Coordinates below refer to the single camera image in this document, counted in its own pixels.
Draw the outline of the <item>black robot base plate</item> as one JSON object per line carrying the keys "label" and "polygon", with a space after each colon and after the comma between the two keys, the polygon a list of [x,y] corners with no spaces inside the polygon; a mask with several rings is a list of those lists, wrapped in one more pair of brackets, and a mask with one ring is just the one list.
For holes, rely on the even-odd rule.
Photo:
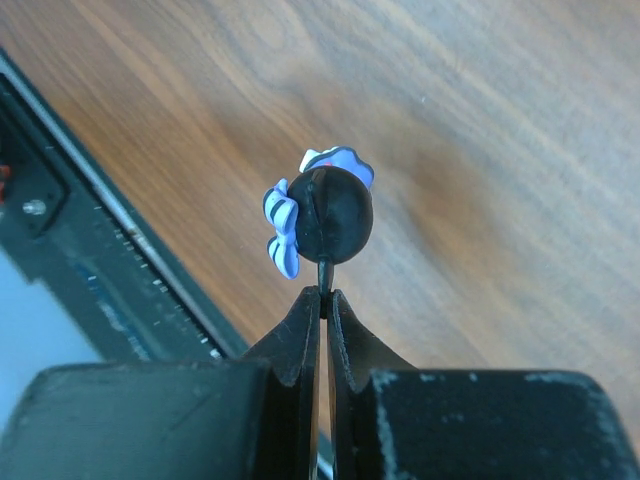
{"label": "black robot base plate", "polygon": [[108,360],[237,358],[247,343],[8,56],[1,248]]}

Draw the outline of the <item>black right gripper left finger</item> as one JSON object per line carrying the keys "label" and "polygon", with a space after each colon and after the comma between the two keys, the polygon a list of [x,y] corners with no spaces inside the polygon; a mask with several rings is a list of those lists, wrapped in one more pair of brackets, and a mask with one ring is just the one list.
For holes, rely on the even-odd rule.
{"label": "black right gripper left finger", "polygon": [[313,479],[320,295],[234,360],[65,365],[26,388],[5,479]]}

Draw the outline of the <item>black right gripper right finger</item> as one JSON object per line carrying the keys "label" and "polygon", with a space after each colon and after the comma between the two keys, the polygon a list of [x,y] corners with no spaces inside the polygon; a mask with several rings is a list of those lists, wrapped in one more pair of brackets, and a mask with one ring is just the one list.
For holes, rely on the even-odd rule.
{"label": "black right gripper right finger", "polygon": [[327,309],[337,479],[635,479],[609,396],[567,370],[420,369]]}

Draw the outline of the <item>black imp toy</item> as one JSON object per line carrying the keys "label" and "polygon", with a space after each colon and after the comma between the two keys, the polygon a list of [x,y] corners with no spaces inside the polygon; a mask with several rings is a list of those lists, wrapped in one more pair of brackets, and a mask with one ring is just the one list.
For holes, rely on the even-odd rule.
{"label": "black imp toy", "polygon": [[357,255],[371,235],[374,179],[374,169],[351,147],[309,149],[299,175],[280,179],[263,196],[263,213],[275,229],[268,255],[287,279],[297,277],[302,258],[317,265],[323,318],[334,268]]}

